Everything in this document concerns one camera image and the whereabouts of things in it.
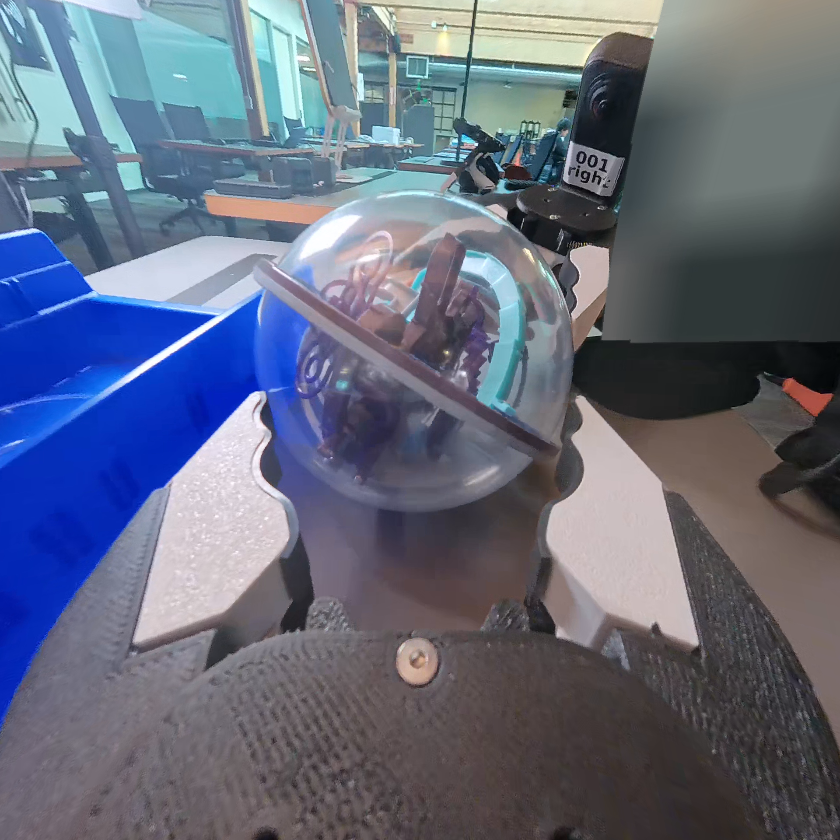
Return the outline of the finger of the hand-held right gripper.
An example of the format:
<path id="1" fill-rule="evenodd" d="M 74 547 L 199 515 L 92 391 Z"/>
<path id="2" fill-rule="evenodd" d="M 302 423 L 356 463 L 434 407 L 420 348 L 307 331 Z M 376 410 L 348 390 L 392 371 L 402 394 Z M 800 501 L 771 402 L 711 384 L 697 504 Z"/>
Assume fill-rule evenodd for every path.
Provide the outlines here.
<path id="1" fill-rule="evenodd" d="M 610 273 L 610 250 L 583 245 L 573 248 L 564 265 L 564 278 L 570 283 L 567 298 L 574 350 L 578 351 L 591 334 L 606 304 Z"/>

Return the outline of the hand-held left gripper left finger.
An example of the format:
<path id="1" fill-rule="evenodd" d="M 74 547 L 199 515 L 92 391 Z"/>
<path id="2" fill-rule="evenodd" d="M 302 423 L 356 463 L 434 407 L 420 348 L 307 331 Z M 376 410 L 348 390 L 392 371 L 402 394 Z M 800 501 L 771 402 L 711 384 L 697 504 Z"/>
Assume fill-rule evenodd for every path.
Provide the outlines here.
<path id="1" fill-rule="evenodd" d="M 168 486 L 133 646 L 152 650 L 203 632 L 234 649 L 302 628 L 313 600 L 298 515 L 253 392 Z"/>

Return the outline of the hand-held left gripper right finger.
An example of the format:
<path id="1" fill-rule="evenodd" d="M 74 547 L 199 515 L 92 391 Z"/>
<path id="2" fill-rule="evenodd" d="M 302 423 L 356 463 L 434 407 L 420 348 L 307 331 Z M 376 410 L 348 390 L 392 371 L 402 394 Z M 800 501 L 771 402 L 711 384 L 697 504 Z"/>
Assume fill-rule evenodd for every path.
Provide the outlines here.
<path id="1" fill-rule="evenodd" d="M 678 650 L 697 648 L 664 486 L 580 396 L 567 412 L 558 479 L 569 488 L 538 526 L 547 561 L 538 598 L 554 635 L 601 650 L 617 629 L 657 628 Z"/>

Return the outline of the blue plastic bin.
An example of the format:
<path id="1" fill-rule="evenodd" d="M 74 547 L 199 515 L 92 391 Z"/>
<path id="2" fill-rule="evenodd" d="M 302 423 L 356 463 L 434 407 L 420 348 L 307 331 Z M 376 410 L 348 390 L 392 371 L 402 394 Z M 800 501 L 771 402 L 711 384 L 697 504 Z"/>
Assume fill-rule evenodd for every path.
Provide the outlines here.
<path id="1" fill-rule="evenodd" d="M 256 390 L 254 267 L 177 248 L 119 266 L 141 295 L 95 290 L 37 230 L 2 234 L 1 704 L 111 543 Z"/>

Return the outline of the clear plastic maze ball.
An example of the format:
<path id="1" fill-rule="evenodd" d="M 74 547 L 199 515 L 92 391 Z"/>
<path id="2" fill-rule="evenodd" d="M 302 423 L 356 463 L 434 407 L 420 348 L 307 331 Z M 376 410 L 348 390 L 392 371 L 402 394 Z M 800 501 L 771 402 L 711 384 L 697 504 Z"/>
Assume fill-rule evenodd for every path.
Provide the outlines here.
<path id="1" fill-rule="evenodd" d="M 430 512 L 560 457 L 568 294 L 489 209 L 436 192 L 360 199 L 253 273 L 280 460 L 369 507 Z"/>

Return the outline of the spare hand-held gripper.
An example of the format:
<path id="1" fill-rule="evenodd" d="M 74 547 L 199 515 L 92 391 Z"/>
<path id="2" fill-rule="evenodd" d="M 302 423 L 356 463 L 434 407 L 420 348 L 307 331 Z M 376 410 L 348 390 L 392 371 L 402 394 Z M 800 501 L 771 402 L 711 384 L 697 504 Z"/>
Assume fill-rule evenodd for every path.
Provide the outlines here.
<path id="1" fill-rule="evenodd" d="M 454 129 L 459 139 L 466 136 L 473 141 L 474 148 L 448 177 L 443 186 L 443 193 L 448 192 L 455 184 L 458 185 L 460 195 L 483 196 L 495 192 L 501 180 L 498 161 L 507 146 L 479 125 L 463 118 L 454 120 Z"/>

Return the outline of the black backpack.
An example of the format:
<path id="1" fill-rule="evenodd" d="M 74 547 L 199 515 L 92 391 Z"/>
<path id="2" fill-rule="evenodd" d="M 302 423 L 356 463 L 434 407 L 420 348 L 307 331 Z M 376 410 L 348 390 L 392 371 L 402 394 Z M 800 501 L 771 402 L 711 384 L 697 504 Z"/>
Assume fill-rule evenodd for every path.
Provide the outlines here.
<path id="1" fill-rule="evenodd" d="M 807 429 L 787 437 L 775 449 L 780 463 L 759 479 L 759 490 L 777 500 L 793 490 L 810 491 L 839 515 L 839 391 Z"/>

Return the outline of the orange traffic cone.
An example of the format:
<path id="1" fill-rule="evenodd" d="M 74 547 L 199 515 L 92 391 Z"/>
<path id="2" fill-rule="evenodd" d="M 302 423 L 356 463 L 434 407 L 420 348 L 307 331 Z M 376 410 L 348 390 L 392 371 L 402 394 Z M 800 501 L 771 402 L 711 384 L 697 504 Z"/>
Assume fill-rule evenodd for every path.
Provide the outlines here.
<path id="1" fill-rule="evenodd" d="M 833 394 L 815 392 L 792 378 L 783 381 L 782 391 L 811 417 L 819 416 L 833 399 Z"/>

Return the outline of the long pale desk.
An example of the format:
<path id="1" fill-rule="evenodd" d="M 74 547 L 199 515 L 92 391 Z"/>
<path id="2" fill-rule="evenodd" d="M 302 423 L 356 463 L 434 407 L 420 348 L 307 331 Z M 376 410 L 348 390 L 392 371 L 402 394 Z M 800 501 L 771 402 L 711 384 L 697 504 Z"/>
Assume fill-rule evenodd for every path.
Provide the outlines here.
<path id="1" fill-rule="evenodd" d="M 450 181 L 447 167 L 411 164 L 407 170 L 382 170 L 356 167 L 341 174 L 336 188 L 317 195 L 289 198 L 231 196 L 216 191 L 204 195 L 206 210 L 216 217 L 251 220 L 260 223 L 308 226 L 346 203 L 380 194 L 398 192 L 442 192 Z"/>

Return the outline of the black office chair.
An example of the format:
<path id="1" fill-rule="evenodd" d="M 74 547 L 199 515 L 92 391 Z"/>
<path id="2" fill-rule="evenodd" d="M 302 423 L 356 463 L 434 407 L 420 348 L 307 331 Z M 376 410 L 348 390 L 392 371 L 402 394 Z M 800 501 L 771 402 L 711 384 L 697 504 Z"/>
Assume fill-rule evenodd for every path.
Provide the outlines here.
<path id="1" fill-rule="evenodd" d="M 142 157 L 140 172 L 144 186 L 153 193 L 170 196 L 184 208 L 159 223 L 168 235 L 174 226 L 188 219 L 198 232 L 205 233 L 203 220 L 214 221 L 203 195 L 213 186 L 213 173 L 205 165 L 186 159 L 182 152 L 163 146 L 171 134 L 152 100 L 111 96 L 112 104 L 126 129 L 134 149 Z"/>

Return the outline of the brown wooden desk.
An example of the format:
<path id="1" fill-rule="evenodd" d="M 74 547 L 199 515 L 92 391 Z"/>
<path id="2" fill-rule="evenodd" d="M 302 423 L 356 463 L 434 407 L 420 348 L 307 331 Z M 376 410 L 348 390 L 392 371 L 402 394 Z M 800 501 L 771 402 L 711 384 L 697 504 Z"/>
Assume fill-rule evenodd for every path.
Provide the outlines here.
<path id="1" fill-rule="evenodd" d="M 24 142 L 1 140 L 1 169 L 3 173 L 61 172 L 64 170 L 94 170 L 100 167 L 73 154 L 69 148 L 36 143 L 30 152 Z"/>

